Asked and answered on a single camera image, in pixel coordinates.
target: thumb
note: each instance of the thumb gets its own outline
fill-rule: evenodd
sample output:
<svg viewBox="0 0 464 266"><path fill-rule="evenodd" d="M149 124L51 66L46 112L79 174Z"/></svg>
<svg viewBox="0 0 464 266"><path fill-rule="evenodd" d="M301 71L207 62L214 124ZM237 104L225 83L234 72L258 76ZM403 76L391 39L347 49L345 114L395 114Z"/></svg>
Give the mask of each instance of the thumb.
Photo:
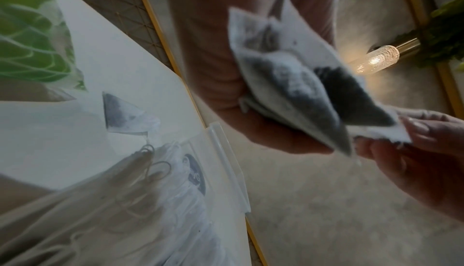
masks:
<svg viewBox="0 0 464 266"><path fill-rule="evenodd" d="M464 155L464 124L404 118L412 145L434 153Z"/></svg>

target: white table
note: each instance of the white table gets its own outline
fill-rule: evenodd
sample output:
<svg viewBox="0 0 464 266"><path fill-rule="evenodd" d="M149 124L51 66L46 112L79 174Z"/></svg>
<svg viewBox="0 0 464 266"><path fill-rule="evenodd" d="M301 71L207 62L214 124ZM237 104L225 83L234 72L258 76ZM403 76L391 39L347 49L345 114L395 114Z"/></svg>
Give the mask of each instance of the white table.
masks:
<svg viewBox="0 0 464 266"><path fill-rule="evenodd" d="M182 80L81 0L58 0L71 31L88 93L75 101L0 102L0 173L40 187L64 189L138 150L142 137L107 133L102 92L114 94L161 120L163 142L197 135L203 124ZM220 184L220 174L210 182ZM219 208L212 216L226 248L251 265L245 217Z"/></svg>

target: tea bag pouch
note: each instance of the tea bag pouch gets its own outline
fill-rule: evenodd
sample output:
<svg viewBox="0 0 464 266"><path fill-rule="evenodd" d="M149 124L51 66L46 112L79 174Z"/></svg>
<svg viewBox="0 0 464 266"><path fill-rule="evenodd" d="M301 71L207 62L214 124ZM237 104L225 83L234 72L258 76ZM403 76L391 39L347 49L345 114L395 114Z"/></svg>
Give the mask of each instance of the tea bag pouch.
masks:
<svg viewBox="0 0 464 266"><path fill-rule="evenodd" d="M346 155L353 135L377 127L377 136L389 138L393 128L391 140L408 142L396 114L369 96L290 0L280 3L280 20L229 9L230 47L249 88L239 101L242 111L253 109Z"/></svg>

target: green leaf pattern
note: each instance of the green leaf pattern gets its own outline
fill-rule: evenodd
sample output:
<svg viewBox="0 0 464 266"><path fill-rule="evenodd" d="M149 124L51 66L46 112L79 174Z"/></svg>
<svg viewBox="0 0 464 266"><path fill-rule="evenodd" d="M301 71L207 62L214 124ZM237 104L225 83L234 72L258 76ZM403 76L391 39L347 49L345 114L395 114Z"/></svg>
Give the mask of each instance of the green leaf pattern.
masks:
<svg viewBox="0 0 464 266"><path fill-rule="evenodd" d="M85 89L56 0L0 0L0 75Z"/></svg>

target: wall sconce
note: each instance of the wall sconce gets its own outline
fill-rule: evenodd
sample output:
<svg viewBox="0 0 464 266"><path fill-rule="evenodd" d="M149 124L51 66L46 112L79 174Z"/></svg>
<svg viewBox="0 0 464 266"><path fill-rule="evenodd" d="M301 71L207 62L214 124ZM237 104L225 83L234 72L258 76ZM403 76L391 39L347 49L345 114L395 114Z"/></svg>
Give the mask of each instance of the wall sconce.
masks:
<svg viewBox="0 0 464 266"><path fill-rule="evenodd" d="M373 74L394 65L400 58L413 55L419 50L420 44L417 38L413 38L374 48L365 56L348 63L348 66L359 75Z"/></svg>

